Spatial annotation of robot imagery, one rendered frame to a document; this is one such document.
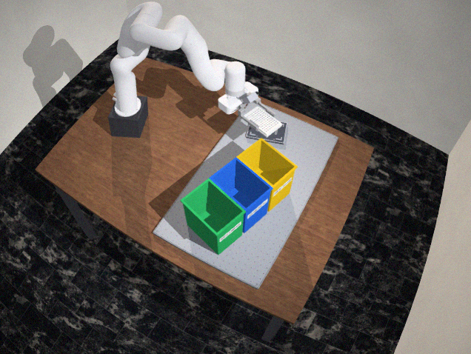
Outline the blue bin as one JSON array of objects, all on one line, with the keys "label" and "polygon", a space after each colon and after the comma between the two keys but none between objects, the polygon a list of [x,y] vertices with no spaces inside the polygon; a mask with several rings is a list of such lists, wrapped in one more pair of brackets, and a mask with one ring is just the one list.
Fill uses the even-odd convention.
[{"label": "blue bin", "polygon": [[267,214],[273,187],[238,158],[235,157],[209,179],[246,211],[243,233]]}]

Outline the yellow recycling bin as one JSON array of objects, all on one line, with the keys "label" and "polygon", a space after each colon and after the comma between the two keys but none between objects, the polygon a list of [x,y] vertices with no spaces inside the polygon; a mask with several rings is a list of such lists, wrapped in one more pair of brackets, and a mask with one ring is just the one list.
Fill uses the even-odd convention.
[{"label": "yellow recycling bin", "polygon": [[268,212],[290,193],[297,166],[264,139],[260,138],[236,158],[273,187]]}]

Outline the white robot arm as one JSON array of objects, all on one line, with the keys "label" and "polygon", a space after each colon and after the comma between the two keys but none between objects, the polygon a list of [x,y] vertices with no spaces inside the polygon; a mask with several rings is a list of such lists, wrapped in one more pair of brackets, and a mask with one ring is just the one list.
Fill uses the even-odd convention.
[{"label": "white robot arm", "polygon": [[181,48],[195,77],[210,91],[220,90],[225,78],[227,95],[238,96],[236,98],[242,99],[244,104],[258,98],[258,91],[249,94],[244,92],[245,66],[241,62],[210,60],[206,41],[185,16],[174,16],[164,30],[156,28],[162,13],[159,3],[145,2],[130,11],[121,27],[118,55],[110,62],[116,89],[116,98],[113,97],[113,100],[117,100],[115,112],[119,116],[132,116],[141,107],[136,93],[136,77],[131,71],[147,57],[150,46],[163,50]]}]

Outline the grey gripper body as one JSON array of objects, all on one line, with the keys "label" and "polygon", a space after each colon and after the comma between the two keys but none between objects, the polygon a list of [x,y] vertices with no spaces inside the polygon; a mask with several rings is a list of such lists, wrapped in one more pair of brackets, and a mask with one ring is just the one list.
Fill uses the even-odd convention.
[{"label": "grey gripper body", "polygon": [[[258,88],[253,84],[246,82],[244,87],[245,93],[254,93],[258,91]],[[238,97],[238,96],[236,96]],[[242,99],[239,100],[234,96],[227,94],[223,95],[218,99],[218,107],[223,110],[226,114],[232,114],[238,110],[238,106],[243,103]]]}]

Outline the green open bin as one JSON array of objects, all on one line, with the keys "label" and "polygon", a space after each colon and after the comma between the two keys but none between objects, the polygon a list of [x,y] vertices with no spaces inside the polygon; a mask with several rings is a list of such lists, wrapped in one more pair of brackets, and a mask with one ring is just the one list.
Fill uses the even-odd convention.
[{"label": "green open bin", "polygon": [[180,201],[187,225],[218,255],[242,236],[246,211],[210,179]]}]

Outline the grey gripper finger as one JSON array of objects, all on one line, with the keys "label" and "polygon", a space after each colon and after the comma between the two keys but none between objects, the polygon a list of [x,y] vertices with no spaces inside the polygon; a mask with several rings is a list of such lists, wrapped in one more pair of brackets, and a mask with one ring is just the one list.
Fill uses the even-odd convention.
[{"label": "grey gripper finger", "polygon": [[239,105],[239,110],[238,110],[238,116],[242,119],[244,119],[252,128],[254,128],[255,130],[258,130],[259,129],[259,126],[254,123],[253,121],[249,120],[248,118],[246,118],[245,116],[243,116],[242,113],[245,112],[245,109],[244,107],[246,107],[246,104],[244,104],[244,102],[242,104]]},{"label": "grey gripper finger", "polygon": [[[263,107],[263,108],[266,110],[265,112],[269,113],[273,118],[275,118],[276,113],[274,113],[271,109],[269,109],[268,107],[266,107],[265,105],[263,105],[263,104],[261,103],[261,99],[260,99],[259,97],[258,97],[255,101],[252,101],[252,102],[254,102],[255,104],[258,104],[258,105],[261,106],[261,107]],[[251,102],[251,103],[252,103],[252,102]]]}]

